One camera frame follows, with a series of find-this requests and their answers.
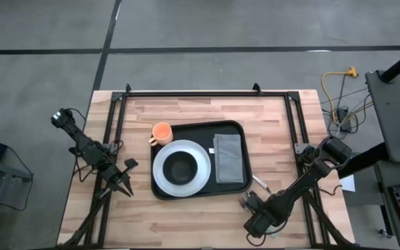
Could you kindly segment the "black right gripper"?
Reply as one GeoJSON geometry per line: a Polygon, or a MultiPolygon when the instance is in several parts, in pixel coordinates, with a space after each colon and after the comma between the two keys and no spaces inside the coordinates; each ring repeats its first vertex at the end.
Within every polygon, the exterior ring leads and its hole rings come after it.
{"type": "Polygon", "coordinates": [[[244,229],[254,238],[261,238],[270,226],[277,226],[277,220],[268,211],[265,202],[252,190],[240,199],[241,206],[252,216],[244,223],[244,229]]]}

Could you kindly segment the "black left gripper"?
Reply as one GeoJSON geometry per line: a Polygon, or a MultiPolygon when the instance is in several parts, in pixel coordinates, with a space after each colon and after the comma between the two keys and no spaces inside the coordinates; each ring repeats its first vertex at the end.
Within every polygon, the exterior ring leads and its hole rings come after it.
{"type": "Polygon", "coordinates": [[[96,198],[102,199],[110,192],[121,192],[128,197],[134,195],[128,173],[138,166],[138,162],[130,158],[125,160],[124,164],[126,165],[124,171],[111,162],[101,170],[101,178],[106,181],[106,187],[96,193],[96,198]]]}

